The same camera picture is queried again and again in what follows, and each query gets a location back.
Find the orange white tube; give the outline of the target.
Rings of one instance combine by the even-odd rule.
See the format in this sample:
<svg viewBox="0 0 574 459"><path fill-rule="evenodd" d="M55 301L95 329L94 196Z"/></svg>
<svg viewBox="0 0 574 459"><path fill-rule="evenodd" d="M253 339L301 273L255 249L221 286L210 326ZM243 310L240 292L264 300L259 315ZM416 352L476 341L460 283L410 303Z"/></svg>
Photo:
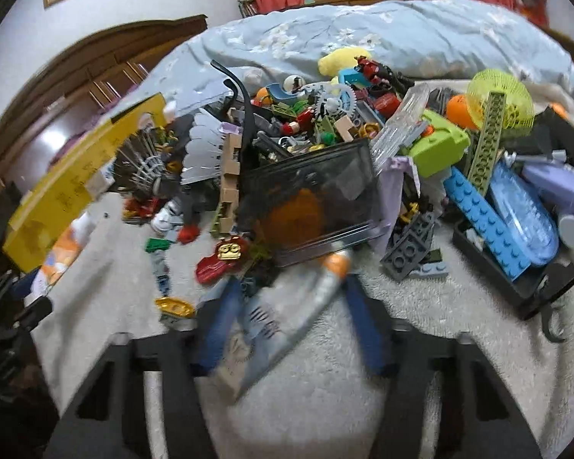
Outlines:
<svg viewBox="0 0 574 459"><path fill-rule="evenodd" d="M59 236L33 279L29 295L24 299L27 306L38 297L49 294L62 279L74 261L90 241L97 222L89 212L83 212L72 221Z"/></svg>

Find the silver orange tube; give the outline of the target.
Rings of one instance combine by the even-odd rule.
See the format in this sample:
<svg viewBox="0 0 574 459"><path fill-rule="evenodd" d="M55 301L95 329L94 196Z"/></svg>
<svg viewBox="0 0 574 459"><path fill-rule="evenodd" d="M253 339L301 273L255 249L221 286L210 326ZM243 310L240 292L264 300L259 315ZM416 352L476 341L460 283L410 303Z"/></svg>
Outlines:
<svg viewBox="0 0 574 459"><path fill-rule="evenodd" d="M283 269L239 309L217 379L238 400L307 335L352 266L350 249Z"/></svg>

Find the gold boat piece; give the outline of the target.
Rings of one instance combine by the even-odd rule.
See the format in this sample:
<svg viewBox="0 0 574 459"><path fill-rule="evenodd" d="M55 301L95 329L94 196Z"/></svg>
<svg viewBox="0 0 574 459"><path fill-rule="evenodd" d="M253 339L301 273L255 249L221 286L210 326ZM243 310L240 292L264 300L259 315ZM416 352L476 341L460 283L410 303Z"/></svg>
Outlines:
<svg viewBox="0 0 574 459"><path fill-rule="evenodd" d="M196 316L196 308L192 304L176 297L159 297L156 298L154 304L161 314L169 317L191 319Z"/></svg>

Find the blue long brick plate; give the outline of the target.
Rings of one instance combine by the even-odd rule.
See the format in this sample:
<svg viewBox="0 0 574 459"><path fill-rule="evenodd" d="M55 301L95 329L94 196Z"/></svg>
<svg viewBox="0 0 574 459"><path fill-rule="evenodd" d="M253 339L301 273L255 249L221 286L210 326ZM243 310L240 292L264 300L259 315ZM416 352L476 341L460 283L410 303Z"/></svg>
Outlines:
<svg viewBox="0 0 574 459"><path fill-rule="evenodd" d="M507 226L469 180L455 167L444 181L449 199L463 213L497 260L505 276L513 282L531 265L531 261L513 241Z"/></svg>

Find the grey bricks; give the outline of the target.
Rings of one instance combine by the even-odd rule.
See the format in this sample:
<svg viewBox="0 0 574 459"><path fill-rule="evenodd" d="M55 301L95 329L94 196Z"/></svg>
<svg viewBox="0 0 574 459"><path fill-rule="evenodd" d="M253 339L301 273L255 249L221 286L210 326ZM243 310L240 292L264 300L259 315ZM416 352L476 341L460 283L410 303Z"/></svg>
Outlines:
<svg viewBox="0 0 574 459"><path fill-rule="evenodd" d="M432 212L419 213L392 235L380 264L394 281L401 282L429 253L436 220Z"/></svg>

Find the transparent blue oval piece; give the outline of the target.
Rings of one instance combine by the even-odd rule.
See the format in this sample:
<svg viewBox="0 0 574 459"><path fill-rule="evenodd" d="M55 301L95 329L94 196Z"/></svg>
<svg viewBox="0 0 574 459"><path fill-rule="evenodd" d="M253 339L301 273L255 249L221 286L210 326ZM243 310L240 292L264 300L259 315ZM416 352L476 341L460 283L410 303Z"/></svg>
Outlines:
<svg viewBox="0 0 574 459"><path fill-rule="evenodd" d="M489 190L496 211L533 266L550 263L559 250L559 235L537 195L504 162L494 166Z"/></svg>

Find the lime green brick piece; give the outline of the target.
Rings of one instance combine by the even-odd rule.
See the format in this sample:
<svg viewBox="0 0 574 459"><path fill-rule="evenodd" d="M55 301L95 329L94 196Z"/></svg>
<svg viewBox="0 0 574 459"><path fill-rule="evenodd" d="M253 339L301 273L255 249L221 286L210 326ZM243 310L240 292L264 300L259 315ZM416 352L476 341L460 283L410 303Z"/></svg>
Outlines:
<svg viewBox="0 0 574 459"><path fill-rule="evenodd" d="M422 120L426 121L433 132L422 136L406 154L417 166L420 177L433 176L457 164L470 147L469 135L446 117L425 109Z"/></svg>

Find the white shuttlecock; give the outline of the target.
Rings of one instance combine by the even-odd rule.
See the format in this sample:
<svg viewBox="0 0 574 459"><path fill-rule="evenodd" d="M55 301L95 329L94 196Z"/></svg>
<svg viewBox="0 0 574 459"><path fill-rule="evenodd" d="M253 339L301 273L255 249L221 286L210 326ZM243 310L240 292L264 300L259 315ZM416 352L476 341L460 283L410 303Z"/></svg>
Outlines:
<svg viewBox="0 0 574 459"><path fill-rule="evenodd" d="M241 135L242 127L220 121L205 110L194 116L194 124L188 132L182 161L181 184L214 179L220 176L224 144L229 135Z"/></svg>

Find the smoky transparent box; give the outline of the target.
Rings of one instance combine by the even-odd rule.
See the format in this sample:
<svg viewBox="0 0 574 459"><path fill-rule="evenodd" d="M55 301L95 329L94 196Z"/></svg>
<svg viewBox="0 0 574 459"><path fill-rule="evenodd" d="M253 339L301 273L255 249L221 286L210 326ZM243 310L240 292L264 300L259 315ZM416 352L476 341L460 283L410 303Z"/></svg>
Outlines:
<svg viewBox="0 0 574 459"><path fill-rule="evenodd" d="M383 234L369 142L340 143L243 174L236 228L286 267Z"/></svg>

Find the olive technic beam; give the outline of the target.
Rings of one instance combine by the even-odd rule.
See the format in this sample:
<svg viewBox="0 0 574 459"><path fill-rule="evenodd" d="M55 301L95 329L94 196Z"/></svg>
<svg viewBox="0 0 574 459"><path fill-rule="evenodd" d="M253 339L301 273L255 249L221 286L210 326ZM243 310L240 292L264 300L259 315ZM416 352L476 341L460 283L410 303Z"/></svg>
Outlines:
<svg viewBox="0 0 574 459"><path fill-rule="evenodd" d="M503 130L505 108L506 95L503 92L492 91L487 96L483 127L468 174L469 182L482 197L487 193L489 182L491 181L491 173L496 163Z"/></svg>

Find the orange ping pong ball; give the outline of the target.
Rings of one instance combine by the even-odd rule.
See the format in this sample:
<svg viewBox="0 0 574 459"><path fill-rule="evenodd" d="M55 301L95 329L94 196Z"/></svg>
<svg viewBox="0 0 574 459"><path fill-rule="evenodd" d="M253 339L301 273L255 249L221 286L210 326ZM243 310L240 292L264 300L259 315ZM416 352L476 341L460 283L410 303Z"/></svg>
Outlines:
<svg viewBox="0 0 574 459"><path fill-rule="evenodd" d="M452 96L446 105L446 118L462 129L479 130L472 119L464 94Z"/></svg>

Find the wooden headboard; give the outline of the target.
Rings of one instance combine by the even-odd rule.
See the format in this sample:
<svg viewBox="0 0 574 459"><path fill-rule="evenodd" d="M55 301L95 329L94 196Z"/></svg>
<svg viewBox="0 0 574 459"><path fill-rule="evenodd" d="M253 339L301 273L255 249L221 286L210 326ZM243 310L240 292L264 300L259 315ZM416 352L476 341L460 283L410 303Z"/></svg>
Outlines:
<svg viewBox="0 0 574 459"><path fill-rule="evenodd" d="M51 59L0 117L0 193L2 172L42 127L81 102L96 109L115 102L112 79L141 83L173 48L207 28L205 15L131 22L91 34Z"/></svg>

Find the grey gear wheel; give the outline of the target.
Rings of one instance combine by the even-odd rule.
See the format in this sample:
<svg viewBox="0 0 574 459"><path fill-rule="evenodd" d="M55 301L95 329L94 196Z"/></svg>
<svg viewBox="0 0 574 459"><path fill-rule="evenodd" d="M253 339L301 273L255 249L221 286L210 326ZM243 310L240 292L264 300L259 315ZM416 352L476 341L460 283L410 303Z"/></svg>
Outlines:
<svg viewBox="0 0 574 459"><path fill-rule="evenodd" d="M354 89L343 83L319 83L316 90L315 114L317 116L351 117L357 106Z"/></svg>

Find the light blue floral quilt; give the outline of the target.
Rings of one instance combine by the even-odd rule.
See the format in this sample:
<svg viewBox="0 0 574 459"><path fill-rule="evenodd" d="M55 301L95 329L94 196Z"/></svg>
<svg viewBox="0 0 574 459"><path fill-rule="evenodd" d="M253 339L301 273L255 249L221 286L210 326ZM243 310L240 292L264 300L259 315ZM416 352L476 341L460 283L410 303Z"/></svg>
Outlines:
<svg viewBox="0 0 574 459"><path fill-rule="evenodd" d="M274 11L210 28L166 55L113 111L161 93L186 112L222 92L213 61L249 89L291 75L317 82L319 60L346 47L414 79L471 79L495 68L556 84L574 101L570 55L517 13L476 0L390 0Z"/></svg>

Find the red fan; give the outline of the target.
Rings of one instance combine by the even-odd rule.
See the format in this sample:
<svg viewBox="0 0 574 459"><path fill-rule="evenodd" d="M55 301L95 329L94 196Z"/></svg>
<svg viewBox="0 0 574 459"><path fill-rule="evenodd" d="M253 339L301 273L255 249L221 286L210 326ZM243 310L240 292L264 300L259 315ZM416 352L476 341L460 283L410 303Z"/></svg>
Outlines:
<svg viewBox="0 0 574 459"><path fill-rule="evenodd" d="M546 3L548 0L519 0L517 9L534 25L541 28L548 28L550 19Z"/></svg>

